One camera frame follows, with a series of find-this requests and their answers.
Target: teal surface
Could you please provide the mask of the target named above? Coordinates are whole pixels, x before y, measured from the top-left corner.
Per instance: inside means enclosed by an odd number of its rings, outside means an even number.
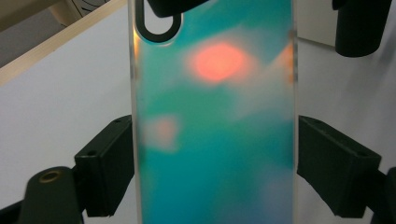
[[[144,224],[292,222],[290,0],[211,0],[156,44],[134,33]]]

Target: transparent phone case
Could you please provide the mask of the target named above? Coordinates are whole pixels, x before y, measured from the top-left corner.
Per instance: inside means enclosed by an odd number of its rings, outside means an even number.
[[[291,223],[291,1],[210,0],[174,17],[168,40],[145,31],[136,1],[140,222]]]

